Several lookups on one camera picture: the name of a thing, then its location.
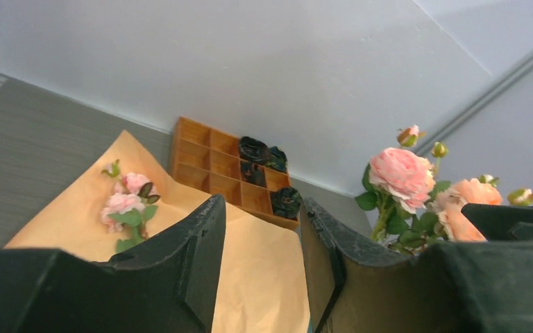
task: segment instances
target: wrapping paper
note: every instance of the wrapping paper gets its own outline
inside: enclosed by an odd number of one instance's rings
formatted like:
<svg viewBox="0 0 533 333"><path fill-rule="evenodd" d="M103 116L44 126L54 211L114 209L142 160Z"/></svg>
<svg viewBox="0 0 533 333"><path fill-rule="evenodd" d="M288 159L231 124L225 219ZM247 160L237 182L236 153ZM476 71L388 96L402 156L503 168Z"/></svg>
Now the wrapping paper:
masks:
<svg viewBox="0 0 533 333"><path fill-rule="evenodd" d="M17 233L6 248L61 248L89 261L115 253L120 233L107 233L100 211L113 181L103 167L120 160L123 173L142 173L156 185L158 211L146 224L154 235L210 197L177 183L129 133ZM214 313L214 333L305 333L307 286L298 235L226 204L226 240Z"/></svg>

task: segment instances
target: empty compartment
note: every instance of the empty compartment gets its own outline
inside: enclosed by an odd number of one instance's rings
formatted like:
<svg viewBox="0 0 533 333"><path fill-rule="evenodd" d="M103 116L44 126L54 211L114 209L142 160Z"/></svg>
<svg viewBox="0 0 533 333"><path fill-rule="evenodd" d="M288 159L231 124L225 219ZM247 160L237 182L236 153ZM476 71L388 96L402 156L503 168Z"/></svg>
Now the empty compartment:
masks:
<svg viewBox="0 0 533 333"><path fill-rule="evenodd" d="M240 161L240 176L245 182L261 187L267 187L267 182L264 179L264 167L262 165L248 161Z"/></svg>
<svg viewBox="0 0 533 333"><path fill-rule="evenodd" d="M269 191L247 182L242 182L242 207L254 212L273 214Z"/></svg>
<svg viewBox="0 0 533 333"><path fill-rule="evenodd" d="M209 193L210 191L210 173L206 170L197 169L194 166L179 163L176 167L174 178L177 182L200 189Z"/></svg>
<svg viewBox="0 0 533 333"><path fill-rule="evenodd" d="M218 130L211 131L211 148L232 156L239 156L238 138Z"/></svg>
<svg viewBox="0 0 533 333"><path fill-rule="evenodd" d="M226 201L233 205L242 204L242 193L238 180L212 173L210 174L210 193L223 195Z"/></svg>
<svg viewBox="0 0 533 333"><path fill-rule="evenodd" d="M264 174L266 176L266 188L269 191L278 191L283 187L291 186L289 176L286 173L264 168Z"/></svg>
<svg viewBox="0 0 533 333"><path fill-rule="evenodd" d="M238 157L212 151L211 171L237 180L240 179L240 163Z"/></svg>
<svg viewBox="0 0 533 333"><path fill-rule="evenodd" d="M189 141L180 140L177 160L192 167L210 169L210 149Z"/></svg>
<svg viewBox="0 0 533 333"><path fill-rule="evenodd" d="M180 119L180 137L200 144L202 146L210 146L210 128L195 121L181 118Z"/></svg>

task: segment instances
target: gray table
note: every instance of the gray table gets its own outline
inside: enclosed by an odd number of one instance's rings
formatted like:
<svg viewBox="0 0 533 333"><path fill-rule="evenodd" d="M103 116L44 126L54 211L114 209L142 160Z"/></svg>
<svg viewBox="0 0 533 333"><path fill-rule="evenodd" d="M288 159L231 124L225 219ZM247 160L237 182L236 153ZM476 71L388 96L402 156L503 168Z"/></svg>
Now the gray table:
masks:
<svg viewBox="0 0 533 333"><path fill-rule="evenodd" d="M167 168L171 136L18 80L0 89L0 247L129 131ZM293 185L341 221L369 234L352 198Z"/></svg>

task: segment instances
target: peach flower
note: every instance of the peach flower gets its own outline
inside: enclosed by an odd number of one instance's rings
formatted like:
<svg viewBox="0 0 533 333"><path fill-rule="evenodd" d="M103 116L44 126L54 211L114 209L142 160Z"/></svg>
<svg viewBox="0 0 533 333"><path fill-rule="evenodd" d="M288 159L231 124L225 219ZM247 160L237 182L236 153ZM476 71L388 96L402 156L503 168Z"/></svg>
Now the peach flower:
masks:
<svg viewBox="0 0 533 333"><path fill-rule="evenodd" d="M448 238L453 241L486 241L485 237L461 213L467 203L500 205L502 196L490 184L482 184L477 178L461 180L437 195L429 210L437 213Z"/></svg>
<svg viewBox="0 0 533 333"><path fill-rule="evenodd" d="M432 163L411 151L387 148L371 159L369 182L389 192L401 207L415 213L434 188Z"/></svg>
<svg viewBox="0 0 533 333"><path fill-rule="evenodd" d="M131 194L138 194L139 190L147 182L150 182L150 179L148 179L148 177L140 173L130 172L127 175L121 177L121 180L119 180L119 182L115 183L115 186L113 187L113 192L124 193L124 194L126 192L129 192ZM156 191L156 186L152 186L152 190L150 191L150 194L158 194Z"/></svg>
<svg viewBox="0 0 533 333"><path fill-rule="evenodd" d="M111 219L109 214L123 214L133 210L142 211L145 204L137 194L121 194L116 193L109 197L103 210L101 210L101 221L108 226L108 232L122 231L123 225L114 219Z"/></svg>

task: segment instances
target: wooden tray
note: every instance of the wooden tray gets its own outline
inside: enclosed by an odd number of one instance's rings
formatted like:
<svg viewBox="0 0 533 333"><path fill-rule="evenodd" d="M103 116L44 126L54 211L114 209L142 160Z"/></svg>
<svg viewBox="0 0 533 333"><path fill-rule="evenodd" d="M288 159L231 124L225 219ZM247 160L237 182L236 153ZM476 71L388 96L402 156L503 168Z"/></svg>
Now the wooden tray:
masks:
<svg viewBox="0 0 533 333"><path fill-rule="evenodd" d="M242 180L238 138L191 119L179 118L173 131L170 172L184 185L210 194L222 194L226 201L280 227L295 230L298 219L273 215L270 193L291 186L288 173L259 166L266 186Z"/></svg>

